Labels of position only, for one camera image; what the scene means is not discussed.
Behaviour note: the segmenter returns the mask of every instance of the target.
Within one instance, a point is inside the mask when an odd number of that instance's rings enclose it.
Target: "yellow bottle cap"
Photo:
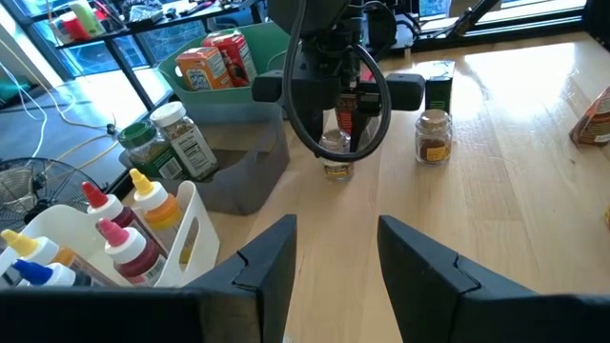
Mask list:
[[[130,175],[132,176],[135,191],[140,195],[146,195],[154,190],[153,183],[137,169],[130,170]]]
[[[38,242],[13,230],[4,230],[2,238],[7,240],[9,247],[13,248],[20,256],[28,256],[38,249]]]

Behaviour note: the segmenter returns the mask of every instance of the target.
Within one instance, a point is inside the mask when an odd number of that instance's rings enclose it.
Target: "desk fan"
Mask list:
[[[63,204],[85,212],[83,182],[95,182],[80,170],[46,158],[0,160],[0,230],[20,232],[40,212]],[[0,242],[0,252],[4,250]]]

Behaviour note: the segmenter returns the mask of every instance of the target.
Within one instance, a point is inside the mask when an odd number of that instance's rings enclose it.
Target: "green spice bottle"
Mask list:
[[[168,138],[159,132],[150,121],[129,125],[118,135],[133,166],[151,177],[184,180],[184,166],[172,148]]]

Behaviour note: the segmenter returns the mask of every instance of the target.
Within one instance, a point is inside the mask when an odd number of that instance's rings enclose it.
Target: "red squeeze bottle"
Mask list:
[[[152,287],[165,266],[158,245],[134,228],[121,228],[108,219],[100,219],[97,229],[106,238],[104,251],[114,261],[114,268],[135,287]]]
[[[104,194],[97,187],[89,182],[83,182],[83,193],[89,200],[87,213],[96,214],[98,218],[110,219],[121,228],[135,228],[142,235],[151,239],[158,245],[158,241],[153,232],[140,221],[135,212],[127,206],[123,206],[121,201],[113,194]]]

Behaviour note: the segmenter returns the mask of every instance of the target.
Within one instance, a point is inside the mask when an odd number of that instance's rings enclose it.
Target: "cardboard box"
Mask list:
[[[246,42],[246,37],[239,31],[212,32],[203,41],[204,47],[216,47],[236,87],[246,87],[257,76],[256,67]]]
[[[222,90],[233,86],[217,48],[189,49],[182,52],[175,62],[191,91]]]

